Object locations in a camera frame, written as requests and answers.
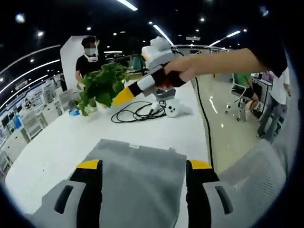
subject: person in green shirt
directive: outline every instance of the person in green shirt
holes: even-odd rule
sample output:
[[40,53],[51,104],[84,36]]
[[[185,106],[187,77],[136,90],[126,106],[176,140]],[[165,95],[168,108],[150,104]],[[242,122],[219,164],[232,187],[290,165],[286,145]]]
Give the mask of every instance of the person in green shirt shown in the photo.
[[255,93],[255,88],[254,88],[255,84],[253,84],[251,81],[250,73],[235,73],[234,79],[235,79],[236,84],[239,84],[246,88],[243,96],[251,98],[252,103],[249,107],[249,111],[252,112],[252,110],[254,110],[254,108],[258,104],[258,96]]

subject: black ceiling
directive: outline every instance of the black ceiling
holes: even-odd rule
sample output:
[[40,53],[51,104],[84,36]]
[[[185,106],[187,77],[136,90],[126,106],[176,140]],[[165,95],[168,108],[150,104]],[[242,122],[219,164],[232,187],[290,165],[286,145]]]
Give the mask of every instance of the black ceiling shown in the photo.
[[[125,54],[140,53],[141,48],[158,31],[148,24],[158,25],[174,44],[190,44],[186,36],[201,37],[194,44],[209,45],[227,34],[248,29],[265,19],[262,4],[243,0],[128,0],[137,11],[116,0],[32,0],[16,4],[6,2],[0,13],[0,71],[33,51],[53,45],[63,45],[73,35],[96,35],[101,45]],[[24,23],[15,16],[23,13]],[[39,31],[44,35],[37,36]],[[241,48],[245,33],[226,39],[217,46]],[[52,48],[23,59],[0,76],[0,90],[25,72],[60,58],[60,47]],[[47,65],[28,74],[33,79],[47,74],[48,69],[62,71],[60,62]],[[0,106],[11,96],[11,88],[0,94]]]

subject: face mask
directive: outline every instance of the face mask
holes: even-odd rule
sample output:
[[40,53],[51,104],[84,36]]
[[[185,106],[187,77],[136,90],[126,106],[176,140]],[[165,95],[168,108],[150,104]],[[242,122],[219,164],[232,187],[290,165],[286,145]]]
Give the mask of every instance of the face mask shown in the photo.
[[95,52],[96,52],[96,48],[87,48],[85,49],[85,52],[88,54],[88,55],[94,55]]

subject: floor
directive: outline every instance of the floor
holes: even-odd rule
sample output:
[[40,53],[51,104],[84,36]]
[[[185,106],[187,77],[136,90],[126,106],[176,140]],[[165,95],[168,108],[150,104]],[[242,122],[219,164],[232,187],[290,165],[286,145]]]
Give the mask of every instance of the floor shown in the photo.
[[[198,77],[199,94],[210,125],[213,162],[217,174],[233,165],[258,142],[256,133],[259,123],[255,116],[250,115],[246,122],[238,122],[237,110],[225,113],[227,104],[236,107],[233,102],[238,98],[230,93],[232,83],[229,80],[229,75]],[[196,82],[192,83],[197,93]],[[202,111],[201,114],[208,141],[207,122]]]

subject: green plant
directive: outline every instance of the green plant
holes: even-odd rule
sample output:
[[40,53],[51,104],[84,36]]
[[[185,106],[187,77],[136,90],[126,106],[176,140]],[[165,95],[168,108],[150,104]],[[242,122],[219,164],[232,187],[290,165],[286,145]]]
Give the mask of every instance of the green plant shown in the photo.
[[126,67],[112,62],[83,77],[85,87],[82,90],[77,84],[81,92],[75,102],[76,108],[83,116],[88,116],[86,107],[96,107],[96,102],[111,107],[113,99],[124,89],[124,82],[127,81],[126,70]]

